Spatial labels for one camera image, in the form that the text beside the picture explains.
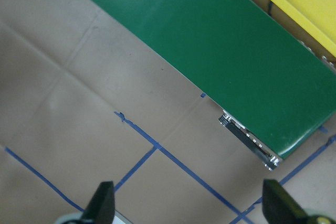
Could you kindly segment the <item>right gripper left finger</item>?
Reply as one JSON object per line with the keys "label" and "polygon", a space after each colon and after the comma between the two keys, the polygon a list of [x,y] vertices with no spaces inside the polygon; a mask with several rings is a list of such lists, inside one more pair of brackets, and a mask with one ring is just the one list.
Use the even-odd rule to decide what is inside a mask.
{"label": "right gripper left finger", "polygon": [[101,182],[80,217],[80,223],[113,223],[115,216],[114,184]]}

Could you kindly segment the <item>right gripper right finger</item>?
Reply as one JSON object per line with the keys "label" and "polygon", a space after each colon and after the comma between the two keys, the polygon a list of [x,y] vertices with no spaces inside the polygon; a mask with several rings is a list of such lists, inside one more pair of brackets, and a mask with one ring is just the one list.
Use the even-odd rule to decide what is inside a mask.
{"label": "right gripper right finger", "polygon": [[306,223],[306,212],[274,179],[262,187],[262,212],[268,223]]}

